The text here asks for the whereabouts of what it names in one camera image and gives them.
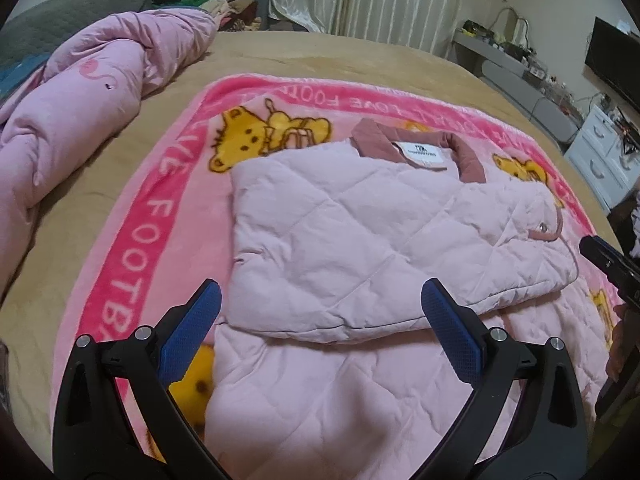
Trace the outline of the pink floral comforter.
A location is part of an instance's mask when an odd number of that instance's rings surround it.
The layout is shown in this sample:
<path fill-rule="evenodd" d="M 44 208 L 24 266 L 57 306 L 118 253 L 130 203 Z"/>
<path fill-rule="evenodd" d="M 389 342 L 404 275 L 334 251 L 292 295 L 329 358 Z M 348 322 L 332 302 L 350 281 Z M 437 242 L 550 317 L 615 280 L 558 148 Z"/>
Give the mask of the pink floral comforter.
<path fill-rule="evenodd" d="M 1 283 L 28 251 L 40 203 L 212 44 L 200 8 L 117 13 L 84 28 L 1 107 Z"/>

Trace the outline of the grey headboard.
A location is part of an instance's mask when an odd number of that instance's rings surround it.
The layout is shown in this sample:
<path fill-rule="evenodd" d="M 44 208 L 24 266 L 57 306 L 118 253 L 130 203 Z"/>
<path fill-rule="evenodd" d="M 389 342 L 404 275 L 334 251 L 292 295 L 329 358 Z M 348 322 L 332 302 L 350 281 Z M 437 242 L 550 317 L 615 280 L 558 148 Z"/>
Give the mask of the grey headboard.
<path fill-rule="evenodd" d="M 76 32 L 114 13 L 149 9 L 152 0 L 47 0 L 1 29 L 1 69 L 51 54 Z"/>

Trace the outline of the black television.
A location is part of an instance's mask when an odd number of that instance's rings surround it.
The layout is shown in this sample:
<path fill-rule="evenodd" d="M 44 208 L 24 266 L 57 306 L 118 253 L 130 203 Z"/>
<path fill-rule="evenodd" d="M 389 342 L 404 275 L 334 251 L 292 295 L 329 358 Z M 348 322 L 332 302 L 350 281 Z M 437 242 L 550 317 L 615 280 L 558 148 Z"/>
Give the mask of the black television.
<path fill-rule="evenodd" d="M 585 64 L 636 112 L 640 96 L 639 37 L 595 18 Z"/>

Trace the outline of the pink quilted jacket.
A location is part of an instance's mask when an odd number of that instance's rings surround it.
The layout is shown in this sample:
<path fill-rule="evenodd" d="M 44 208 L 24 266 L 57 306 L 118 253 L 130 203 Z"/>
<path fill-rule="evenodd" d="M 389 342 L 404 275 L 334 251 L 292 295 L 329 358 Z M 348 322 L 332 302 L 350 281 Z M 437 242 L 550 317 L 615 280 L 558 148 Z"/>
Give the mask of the pink quilted jacket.
<path fill-rule="evenodd" d="M 606 330 L 582 230 L 489 142 L 365 119 L 232 169 L 233 266 L 205 443 L 235 479 L 407 479 L 470 395 L 421 308 L 437 278 L 524 342 L 565 342 L 587 422 Z"/>

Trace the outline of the pile of clothes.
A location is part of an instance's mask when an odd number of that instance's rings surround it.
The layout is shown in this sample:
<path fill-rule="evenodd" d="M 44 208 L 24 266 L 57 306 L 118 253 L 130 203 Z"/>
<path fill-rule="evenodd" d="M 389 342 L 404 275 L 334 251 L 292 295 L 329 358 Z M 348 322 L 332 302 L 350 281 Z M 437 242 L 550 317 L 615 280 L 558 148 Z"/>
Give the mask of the pile of clothes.
<path fill-rule="evenodd" d="M 269 0 L 152 0 L 154 8 L 184 6 L 220 15 L 223 32 L 256 32 L 269 28 Z"/>

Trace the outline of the grey low cabinet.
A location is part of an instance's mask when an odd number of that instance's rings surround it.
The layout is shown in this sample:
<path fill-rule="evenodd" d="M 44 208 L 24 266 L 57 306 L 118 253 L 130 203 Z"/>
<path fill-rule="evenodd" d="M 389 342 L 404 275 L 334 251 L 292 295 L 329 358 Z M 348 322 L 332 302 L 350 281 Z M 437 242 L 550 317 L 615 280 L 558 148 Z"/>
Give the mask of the grey low cabinet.
<path fill-rule="evenodd" d="M 566 152 L 578 131 L 578 125 L 544 92 L 525 80 L 527 70 L 522 63 L 487 42 L 467 35 L 463 30 L 454 33 L 448 60 L 501 93 L 562 153 Z"/>

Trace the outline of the pink cartoon bear blanket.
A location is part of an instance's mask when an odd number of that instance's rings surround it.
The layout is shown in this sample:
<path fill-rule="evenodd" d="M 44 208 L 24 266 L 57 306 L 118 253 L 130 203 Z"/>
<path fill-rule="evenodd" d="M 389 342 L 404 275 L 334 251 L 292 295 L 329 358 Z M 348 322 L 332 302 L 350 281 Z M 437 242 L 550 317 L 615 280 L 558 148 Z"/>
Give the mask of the pink cartoon bear blanket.
<path fill-rule="evenodd" d="M 422 136 L 446 132 L 489 142 L 503 154 L 508 174 L 548 186 L 582 230 L 579 240 L 593 231 L 574 191 L 540 145 L 480 110 L 370 84 L 229 76 L 188 106 L 117 200 L 67 304 L 54 378 L 62 378 L 77 336 L 126 337 L 187 300 L 206 278 L 219 283 L 224 310 L 233 266 L 232 169 L 249 159 L 345 141 L 365 119 Z M 614 292 L 592 264 L 586 265 L 608 352 Z M 170 389 L 204 442 L 221 319 L 222 312 L 190 373 Z"/>

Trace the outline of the white drawer cabinet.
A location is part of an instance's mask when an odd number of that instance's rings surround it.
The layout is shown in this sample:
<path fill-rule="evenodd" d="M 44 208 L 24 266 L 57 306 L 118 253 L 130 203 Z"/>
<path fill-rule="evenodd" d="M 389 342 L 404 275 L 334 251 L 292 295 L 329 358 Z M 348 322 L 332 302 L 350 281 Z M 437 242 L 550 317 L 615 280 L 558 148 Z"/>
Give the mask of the white drawer cabinet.
<path fill-rule="evenodd" d="M 639 142 L 597 105 L 590 108 L 564 157 L 610 212 L 639 183 Z"/>

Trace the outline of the tan bed sheet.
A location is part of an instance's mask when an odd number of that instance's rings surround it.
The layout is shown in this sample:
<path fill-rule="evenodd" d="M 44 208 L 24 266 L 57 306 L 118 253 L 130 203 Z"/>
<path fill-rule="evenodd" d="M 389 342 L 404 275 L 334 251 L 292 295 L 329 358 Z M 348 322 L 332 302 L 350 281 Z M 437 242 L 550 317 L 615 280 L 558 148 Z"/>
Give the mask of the tan bed sheet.
<path fill-rule="evenodd" d="M 16 428 L 51 460 L 53 353 L 66 301 L 115 200 L 191 101 L 223 76 L 260 73 L 347 80 L 470 106 L 532 136 L 561 171 L 600 237 L 617 240 L 591 188 L 560 151 L 501 94 L 464 68 L 424 51 L 306 32 L 220 32 L 206 55 L 143 100 L 139 115 L 44 200 L 21 269 L 1 305 Z"/>

